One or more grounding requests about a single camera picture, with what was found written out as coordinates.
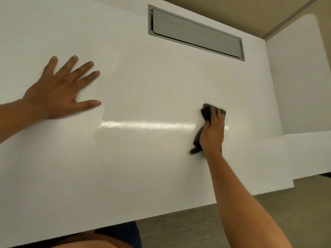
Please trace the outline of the dark grey cleaning cloth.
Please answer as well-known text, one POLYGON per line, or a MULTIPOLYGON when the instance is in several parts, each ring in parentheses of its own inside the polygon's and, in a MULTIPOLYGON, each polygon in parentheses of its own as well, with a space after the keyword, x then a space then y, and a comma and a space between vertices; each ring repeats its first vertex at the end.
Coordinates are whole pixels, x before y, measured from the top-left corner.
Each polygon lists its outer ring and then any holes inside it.
MULTIPOLYGON (((204 120, 206 122, 209 122, 209 124, 211 125, 211 116, 212 116, 212 110, 215 111, 215 113, 217 114, 217 110, 220 110, 221 114, 225 117, 226 116, 226 111, 222 108, 217 108, 211 104, 203 104, 203 107, 201 109, 201 114, 204 118, 204 120)), ((197 132, 194 141, 193 141, 193 145, 194 148, 190 150, 190 154, 197 154, 201 151, 203 151, 201 144, 200 144, 200 137, 203 131, 203 126, 201 127, 201 129, 197 132)))

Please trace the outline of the person's right forearm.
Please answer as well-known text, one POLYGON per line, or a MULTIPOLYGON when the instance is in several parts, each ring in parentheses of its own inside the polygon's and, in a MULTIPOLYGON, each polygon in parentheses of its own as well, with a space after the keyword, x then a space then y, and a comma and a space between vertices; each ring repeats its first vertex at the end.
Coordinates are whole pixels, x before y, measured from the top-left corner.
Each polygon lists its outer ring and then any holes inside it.
POLYGON ((220 150, 204 150, 222 226, 231 248, 293 248, 263 206, 248 192, 220 150))

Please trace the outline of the person's leg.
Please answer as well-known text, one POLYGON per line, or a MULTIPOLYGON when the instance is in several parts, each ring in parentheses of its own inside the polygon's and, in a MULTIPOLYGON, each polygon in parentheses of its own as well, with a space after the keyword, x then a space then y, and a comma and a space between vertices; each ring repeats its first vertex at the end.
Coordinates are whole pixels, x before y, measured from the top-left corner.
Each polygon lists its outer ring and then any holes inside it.
POLYGON ((115 238, 96 234, 92 232, 83 232, 57 241, 52 248, 121 248, 126 243, 115 238))

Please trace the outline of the person's dark blue shorts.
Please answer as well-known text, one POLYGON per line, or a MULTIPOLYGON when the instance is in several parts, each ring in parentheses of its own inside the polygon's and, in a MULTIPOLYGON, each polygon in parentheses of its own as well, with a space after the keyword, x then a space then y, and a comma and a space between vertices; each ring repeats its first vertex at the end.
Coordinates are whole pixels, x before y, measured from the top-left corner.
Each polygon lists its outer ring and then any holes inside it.
POLYGON ((139 228, 136 221, 107 226, 96 229, 96 234, 106 235, 123 241, 133 248, 143 248, 139 228))

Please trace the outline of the person's left forearm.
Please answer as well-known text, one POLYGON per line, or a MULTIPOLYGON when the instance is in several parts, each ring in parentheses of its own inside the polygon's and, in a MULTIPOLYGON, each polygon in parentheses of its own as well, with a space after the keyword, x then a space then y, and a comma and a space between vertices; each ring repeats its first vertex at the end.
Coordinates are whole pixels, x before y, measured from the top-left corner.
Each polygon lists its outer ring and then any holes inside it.
POLYGON ((0 144, 35 124, 40 114, 34 105, 24 99, 0 105, 0 144))

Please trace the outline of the person's right hand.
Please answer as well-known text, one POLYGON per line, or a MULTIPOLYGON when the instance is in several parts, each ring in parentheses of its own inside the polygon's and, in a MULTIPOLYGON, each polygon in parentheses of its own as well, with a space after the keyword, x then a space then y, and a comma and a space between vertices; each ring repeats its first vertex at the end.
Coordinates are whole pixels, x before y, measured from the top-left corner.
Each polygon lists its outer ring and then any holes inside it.
POLYGON ((222 144, 224 140, 225 127, 204 125, 200 137, 200 144, 203 149, 204 156, 211 154, 221 154, 222 144))

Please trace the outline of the person's left hand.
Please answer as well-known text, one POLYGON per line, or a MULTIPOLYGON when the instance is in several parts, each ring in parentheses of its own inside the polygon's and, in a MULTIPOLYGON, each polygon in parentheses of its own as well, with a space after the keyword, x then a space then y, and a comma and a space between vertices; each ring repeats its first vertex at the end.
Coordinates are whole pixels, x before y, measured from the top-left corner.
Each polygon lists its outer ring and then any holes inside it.
POLYGON ((83 112, 75 110, 77 95, 90 85, 100 75, 94 71, 79 80, 67 80, 78 62, 77 56, 72 56, 53 75, 42 75, 24 94, 23 98, 38 109, 43 119, 56 119, 83 112))

